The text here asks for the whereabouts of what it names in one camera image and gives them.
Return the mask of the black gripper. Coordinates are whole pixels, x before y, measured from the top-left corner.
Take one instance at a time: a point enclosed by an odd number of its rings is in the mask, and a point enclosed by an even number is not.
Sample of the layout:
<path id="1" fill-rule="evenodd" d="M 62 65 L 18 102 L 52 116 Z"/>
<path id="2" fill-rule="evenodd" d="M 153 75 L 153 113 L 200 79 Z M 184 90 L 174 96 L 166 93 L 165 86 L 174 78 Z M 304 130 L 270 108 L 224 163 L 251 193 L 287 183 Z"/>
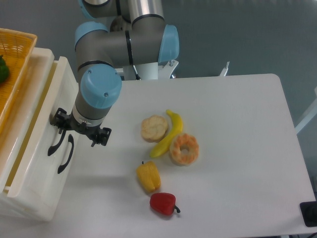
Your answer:
<path id="1" fill-rule="evenodd" d="M 95 145 L 106 146 L 111 135 L 112 130 L 107 127 L 100 128 L 103 119 L 76 119 L 73 115 L 58 108 L 55 115 L 50 119 L 50 124 L 58 128 L 58 133 L 62 134 L 64 131 L 73 130 L 79 134 L 89 136 L 92 141 L 91 147 Z"/>

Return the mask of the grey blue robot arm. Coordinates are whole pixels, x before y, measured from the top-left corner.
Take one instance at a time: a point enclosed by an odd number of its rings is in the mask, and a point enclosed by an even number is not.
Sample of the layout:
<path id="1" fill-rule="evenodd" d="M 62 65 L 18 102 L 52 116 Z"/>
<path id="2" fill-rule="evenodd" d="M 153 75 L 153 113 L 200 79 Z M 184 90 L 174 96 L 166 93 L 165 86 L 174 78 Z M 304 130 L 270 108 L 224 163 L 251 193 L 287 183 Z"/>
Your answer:
<path id="1" fill-rule="evenodd" d="M 70 130 L 87 136 L 93 145 L 106 145 L 111 129 L 101 124 L 122 87 L 119 67 L 174 60 L 179 36 L 168 25 L 159 0 L 81 0 L 91 21 L 75 31 L 79 91 L 68 113 L 58 109 L 51 119 L 61 136 Z"/>

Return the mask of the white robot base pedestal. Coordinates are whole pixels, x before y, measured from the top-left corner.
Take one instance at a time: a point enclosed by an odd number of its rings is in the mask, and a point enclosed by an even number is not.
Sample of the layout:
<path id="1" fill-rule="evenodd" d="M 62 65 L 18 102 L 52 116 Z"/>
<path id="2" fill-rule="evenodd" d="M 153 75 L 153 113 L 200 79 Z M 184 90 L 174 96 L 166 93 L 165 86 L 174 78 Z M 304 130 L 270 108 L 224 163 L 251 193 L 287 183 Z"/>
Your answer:
<path id="1" fill-rule="evenodd" d="M 134 66 L 117 68 L 116 71 L 125 81 L 129 80 L 163 80 L 175 78 L 174 71 L 179 65 L 179 61 L 170 60 L 163 63 L 147 63 Z"/>

